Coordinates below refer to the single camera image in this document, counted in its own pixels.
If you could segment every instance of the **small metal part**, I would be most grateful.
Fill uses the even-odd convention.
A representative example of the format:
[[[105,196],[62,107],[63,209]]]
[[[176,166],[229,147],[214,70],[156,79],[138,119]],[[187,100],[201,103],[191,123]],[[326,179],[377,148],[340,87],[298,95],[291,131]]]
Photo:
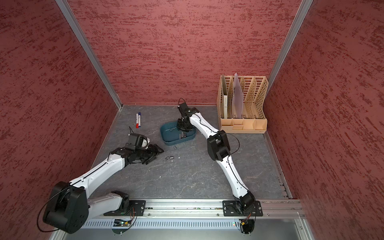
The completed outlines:
[[[183,138],[187,137],[187,135],[185,134],[185,132],[182,131],[182,132],[179,134],[179,137],[180,137],[180,139],[183,139]]]

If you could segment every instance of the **mounting plate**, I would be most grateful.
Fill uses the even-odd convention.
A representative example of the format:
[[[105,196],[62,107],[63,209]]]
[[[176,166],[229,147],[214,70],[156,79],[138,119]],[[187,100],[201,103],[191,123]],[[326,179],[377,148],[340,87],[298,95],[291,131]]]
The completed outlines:
[[[129,208],[134,208],[135,210],[135,216],[143,216],[143,213],[144,213],[144,210],[145,210],[145,203],[146,201],[145,200],[129,200]],[[123,210],[115,210],[115,211],[111,211],[111,212],[106,212],[104,213],[104,216],[119,216],[119,217],[122,217],[122,216],[130,216],[129,214],[128,215],[124,215],[124,211]]]
[[[235,209],[236,201],[223,201],[223,212],[225,217],[247,217],[237,213]],[[263,210],[260,201],[256,201],[256,206],[253,207],[251,217],[262,217]]]

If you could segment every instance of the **metal corner post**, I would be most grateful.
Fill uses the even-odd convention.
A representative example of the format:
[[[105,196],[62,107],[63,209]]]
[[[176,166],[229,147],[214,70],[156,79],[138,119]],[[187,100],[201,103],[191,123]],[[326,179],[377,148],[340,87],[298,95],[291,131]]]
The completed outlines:
[[[299,32],[299,29],[301,27],[301,24],[304,21],[305,16],[307,15],[307,12],[312,4],[313,0],[303,0],[299,6],[299,9],[297,10],[296,16],[292,22],[291,28],[288,31],[287,37],[285,38],[285,41],[283,43],[283,46],[281,47],[281,50],[279,52],[279,55],[277,56],[276,62],[272,68],[271,74],[269,76],[269,85],[267,89],[267,94],[269,89],[271,88],[273,81],[275,80],[277,73],[279,72],[281,65],[284,62],[285,57],[288,54],[289,49],[291,48],[291,45],[293,43],[293,40],[295,39],[297,33]]]
[[[96,54],[94,53],[93,49],[91,48],[91,45],[89,44],[87,37],[85,37],[84,32],[82,31],[79,23],[77,22],[76,17],[74,16],[71,7],[69,6],[67,0],[56,0],[57,5],[59,5],[59,8],[61,12],[63,13],[65,19],[67,19],[67,22],[71,26],[74,34],[76,35],[77,39],[79,40],[80,44],[82,45],[84,51],[88,55],[89,59],[91,60],[91,63],[93,64],[94,68],[96,69],[97,73],[99,74],[101,80],[103,81],[105,87],[107,88],[109,94],[111,95],[113,101],[115,101],[117,107],[119,110],[122,109],[122,102],[119,99],[119,96],[117,95],[116,91],[114,90],[111,82],[108,79],[107,74],[105,73],[101,63],[99,62]]]

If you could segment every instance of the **blue plastic tray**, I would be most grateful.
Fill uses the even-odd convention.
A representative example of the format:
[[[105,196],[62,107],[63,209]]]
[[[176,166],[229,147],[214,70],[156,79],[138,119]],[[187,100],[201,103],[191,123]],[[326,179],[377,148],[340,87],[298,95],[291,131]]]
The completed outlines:
[[[161,138],[163,139],[166,145],[171,146],[171,145],[182,143],[195,138],[196,129],[193,129],[189,132],[185,132],[186,137],[180,139],[180,134],[182,133],[182,131],[178,130],[176,126],[177,126],[177,121],[169,122],[161,126],[160,128]]]

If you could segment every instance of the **aluminum frame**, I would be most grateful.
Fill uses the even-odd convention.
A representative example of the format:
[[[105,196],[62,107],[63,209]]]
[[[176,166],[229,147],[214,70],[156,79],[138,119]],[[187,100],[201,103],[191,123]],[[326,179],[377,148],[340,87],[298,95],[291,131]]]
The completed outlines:
[[[276,155],[275,149],[273,147],[273,144],[271,142],[271,138],[269,137],[268,131],[265,131],[265,133],[263,135],[264,135],[264,139],[265,139],[269,154],[271,155],[271,157],[275,163],[273,166],[275,167],[275,170],[278,173],[277,178],[279,180],[281,190],[283,192],[283,196],[285,199],[292,199],[293,198],[292,193],[289,190],[287,181],[285,179],[283,170],[281,169],[280,162],[277,158],[277,155]]]
[[[121,110],[122,109],[122,102],[120,101],[119,96],[117,95],[115,89],[113,88],[111,82],[109,81],[109,78],[108,78],[107,74],[105,73],[103,66],[99,62],[95,52],[93,51],[91,45],[89,44],[87,37],[85,36],[83,30],[81,29],[80,24],[78,23],[76,17],[74,16],[74,14],[71,10],[71,7],[69,6],[67,0],[56,0],[56,3],[57,3],[57,5],[59,5],[61,12],[63,13],[65,19],[67,19],[67,22],[69,23],[73,33],[76,35],[76,37],[79,40],[80,44],[82,45],[85,53],[88,55],[88,58],[90,59],[94,68],[96,69],[98,75],[100,76],[101,80],[103,81],[106,89],[108,90],[109,94],[111,95],[116,106],[118,107],[119,110]]]
[[[145,200],[145,210],[139,218],[177,219],[238,219],[223,215],[223,200],[233,199],[132,199]],[[305,213],[298,199],[256,199],[260,201],[263,216],[256,219],[305,219]],[[97,218],[116,218],[98,216]]]
[[[281,47],[279,55],[277,56],[277,59],[272,68],[271,74],[269,75],[269,80],[268,80],[269,84],[266,90],[266,94],[268,94],[269,89],[271,89],[271,86],[284,62],[284,59],[287,56],[289,49],[291,48],[293,40],[296,38],[296,35],[299,32],[301,24],[303,23],[304,18],[308,13],[308,10],[312,4],[312,1],[313,0],[303,0],[299,6],[299,9],[297,10],[296,16],[284,40],[284,43],[283,43],[283,46]]]
[[[301,240],[314,240],[311,228],[306,219],[295,219],[295,223]]]

